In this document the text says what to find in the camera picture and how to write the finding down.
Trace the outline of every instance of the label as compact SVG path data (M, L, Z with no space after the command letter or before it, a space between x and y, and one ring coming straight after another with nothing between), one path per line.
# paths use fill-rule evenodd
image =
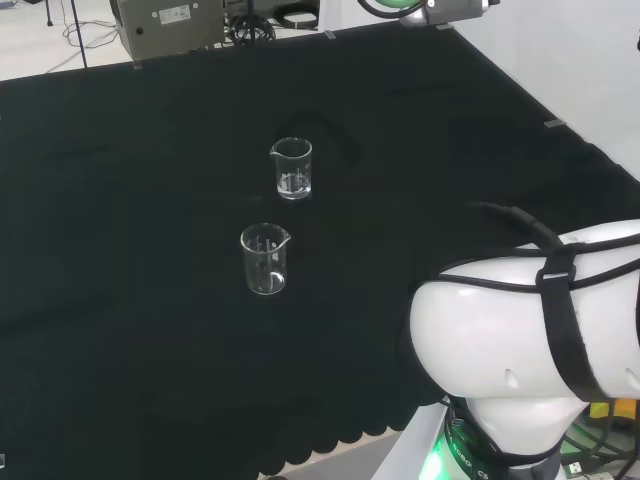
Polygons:
M183 20L189 20L191 18L191 11L189 5L182 5L181 7L167 8L166 10L160 10L160 25L168 25L170 23L182 22Z

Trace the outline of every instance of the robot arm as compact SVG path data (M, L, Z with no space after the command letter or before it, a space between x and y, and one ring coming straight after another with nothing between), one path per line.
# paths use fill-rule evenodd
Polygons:
M500 0L377 0L381 5L400 8L396 12L383 12L368 0L358 3L370 14L385 19L400 19L407 26L439 25L458 20L481 17Z
M560 239L564 244L589 245L631 236L640 243L638 234L640 221L629 221L587 228ZM585 280L588 284L588 279L602 278L605 272L635 265L640 244L621 241L618 245L577 255L575 284L585 284ZM493 258L445 272L441 280L417 290L410 331L420 363L456 407L449 414L448 428L456 428L455 422L472 423L473 430L485 439L485 453L497 450L496 458L506 458L507 464L514 458L516 464L520 458L526 465L555 455L552 462L543 462L547 465L543 476L551 472L555 478L562 437L588 403L554 355L557 345L553 347L548 323L552 319L547 318L541 295L448 280L480 279L535 290L545 262L545 257ZM627 273L609 275L608 280L570 293L587 368L609 398L640 398L637 268L623 269ZM576 364L580 363L579 350L575 351ZM565 349L565 353L565 359L573 358L573 351ZM459 452L461 443L454 448L450 441L451 451Z

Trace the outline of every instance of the yellow component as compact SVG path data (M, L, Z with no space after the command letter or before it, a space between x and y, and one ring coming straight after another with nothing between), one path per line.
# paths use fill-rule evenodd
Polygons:
M608 403L592 403L591 411L589 412L591 418L606 418L609 415ZM614 417L626 417L633 420L636 418L636 401L635 400L616 400L616 408L613 411Z

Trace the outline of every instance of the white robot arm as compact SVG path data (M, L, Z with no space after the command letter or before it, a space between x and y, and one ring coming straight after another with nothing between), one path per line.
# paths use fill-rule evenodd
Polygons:
M630 242L619 242L625 245L634 239L640 243L638 234L640 221L628 221L587 228L560 239L564 244L598 244L630 237ZM588 404L585 400L590 400L589 389L581 389L584 379L575 381L572 371L580 374L586 367L588 372L581 374L590 375L595 390L605 397L640 398L636 317L640 273L638 267L633 268L639 258L640 244L575 257L572 284L595 283L567 292L569 305L575 309L574 322L577 320L575 351L567 349L571 342L566 338L557 338L555 324L550 323L557 320L552 318L555 310L550 311L548 305L543 309L540 293L477 285L480 279L480 283L488 280L535 290L536 278L568 282L563 274L540 276L545 257L475 261L423 284L411 306L411 338L427 374L449 394L454 406L464 404L462 415L459 408L450 414L449 426L456 421L451 417L466 418L485 437L485 443L499 451L498 457L521 458L523 465L530 465L557 452L566 430ZM617 267L629 264L627 273L614 275ZM601 276L612 270L614 274ZM604 281L589 280L593 278ZM538 472L534 476L555 478L558 467L559 458L550 467L547 462L546 475Z

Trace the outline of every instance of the black tablecloth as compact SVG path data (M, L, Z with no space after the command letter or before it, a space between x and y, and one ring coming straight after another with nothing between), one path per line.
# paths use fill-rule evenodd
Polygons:
M529 241L467 202L640 214L455 31L336 36L0 85L1 478L254 479L402 429L440 394L399 361L412 282ZM315 155L296 206L268 158L289 135ZM293 236L270 298L243 278L257 222Z

